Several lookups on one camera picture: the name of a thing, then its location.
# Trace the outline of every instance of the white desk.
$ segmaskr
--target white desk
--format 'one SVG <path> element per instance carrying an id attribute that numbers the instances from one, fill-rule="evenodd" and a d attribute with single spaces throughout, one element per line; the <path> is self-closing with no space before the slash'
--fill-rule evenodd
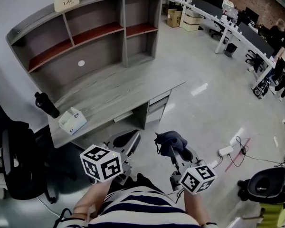
<path id="1" fill-rule="evenodd" d="M 185 16 L 185 12 L 187 8 L 190 8 L 191 10 L 193 10 L 194 12 L 212 20 L 215 21 L 217 23 L 219 23 L 220 25 L 225 27 L 224 33 L 222 35 L 222 38 L 220 39 L 218 46 L 215 50 L 215 53 L 218 54 L 219 52 L 223 51 L 222 45 L 224 42 L 224 39 L 228 33 L 228 31 L 231 32 L 231 36 L 228 40 L 228 43 L 231 42 L 233 36 L 235 36 L 236 38 L 238 38 L 240 41 L 242 41 L 249 49 L 251 49 L 252 51 L 254 51 L 255 53 L 259 54 L 259 56 L 265 61 L 265 63 L 268 65 L 267 69 L 262 73 L 262 75 L 257 79 L 257 81 L 253 84 L 253 86 L 251 87 L 252 89 L 254 89 L 264 78 L 265 76 L 269 73 L 269 71 L 272 68 L 275 68 L 276 63 L 273 62 L 272 60 L 268 59 L 266 57 L 265 54 L 263 54 L 257 47 L 255 47 L 249 40 L 247 40 L 242 34 L 240 34 L 234 27 L 229 26 L 228 24 L 224 24 L 222 21 L 220 21 L 216 16 L 212 16 L 211 14 L 206 13 L 203 10 L 200 10 L 198 8 L 196 8 L 194 5 L 190 5 L 187 2 L 184 2 L 182 0 L 168 0 L 171 2 L 178 2 L 181 5 L 183 5 L 183 11 L 182 11 L 182 15 L 181 15 L 181 19 L 180 19 L 180 27 L 182 28 L 183 25 L 183 21 L 184 21 L 184 16 Z"/>
<path id="2" fill-rule="evenodd" d="M 93 72 L 79 85 L 66 88 L 67 94 L 55 103 L 60 114 L 70 107 L 82 111 L 87 119 L 83 127 L 69 135 L 59 127 L 60 117 L 48 116 L 54 147 L 72 142 L 183 83 L 179 73 L 161 56 L 130 68 L 115 65 Z"/>

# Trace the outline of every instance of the tissue box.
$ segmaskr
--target tissue box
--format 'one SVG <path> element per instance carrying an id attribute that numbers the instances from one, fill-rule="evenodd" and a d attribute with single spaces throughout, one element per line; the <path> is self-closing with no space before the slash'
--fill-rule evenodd
<path id="1" fill-rule="evenodd" d="M 86 123 L 86 118 L 81 111 L 71 107 L 70 112 L 66 111 L 59 119 L 59 126 L 68 134 L 73 135 Z"/>

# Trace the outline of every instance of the plant pot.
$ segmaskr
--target plant pot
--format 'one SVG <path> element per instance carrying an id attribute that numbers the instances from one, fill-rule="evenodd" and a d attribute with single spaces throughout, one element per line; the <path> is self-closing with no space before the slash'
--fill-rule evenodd
<path id="1" fill-rule="evenodd" d="M 56 12 L 61 12 L 79 4 L 79 0 L 54 0 Z"/>

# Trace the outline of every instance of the black water bottle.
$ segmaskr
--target black water bottle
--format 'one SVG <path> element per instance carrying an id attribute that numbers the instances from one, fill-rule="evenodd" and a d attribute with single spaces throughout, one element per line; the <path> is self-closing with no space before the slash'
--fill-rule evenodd
<path id="1" fill-rule="evenodd" d="M 59 111 L 50 101 L 46 93 L 40 94 L 39 92 L 36 92 L 35 97 L 35 104 L 37 107 L 39 107 L 41 110 L 43 110 L 45 113 L 49 114 L 53 118 L 57 118 L 59 116 Z"/>

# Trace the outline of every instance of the red shelf panel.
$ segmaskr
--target red shelf panel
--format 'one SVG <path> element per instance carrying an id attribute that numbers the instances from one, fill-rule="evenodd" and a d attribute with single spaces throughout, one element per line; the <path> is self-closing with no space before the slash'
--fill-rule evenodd
<path id="1" fill-rule="evenodd" d="M 146 33 L 149 31 L 157 30 L 156 27 L 149 23 L 143 23 L 139 25 L 128 26 L 126 29 L 127 36 L 132 36 L 136 34 Z"/>
<path id="2" fill-rule="evenodd" d="M 103 26 L 99 26 L 97 28 L 90 29 L 88 31 L 85 31 L 81 34 L 73 36 L 73 41 L 75 45 L 78 45 L 82 42 L 85 42 L 87 40 L 93 39 L 95 37 L 114 32 L 117 30 L 123 29 L 122 26 L 120 26 L 117 22 L 113 22 L 110 24 L 106 24 Z"/>
<path id="3" fill-rule="evenodd" d="M 28 71 L 31 73 L 46 60 L 54 57 L 55 55 L 69 49 L 72 47 L 72 42 L 70 39 L 64 40 L 63 42 L 54 45 L 53 47 L 47 49 L 46 51 L 40 53 L 39 55 L 33 57 L 29 62 Z"/>

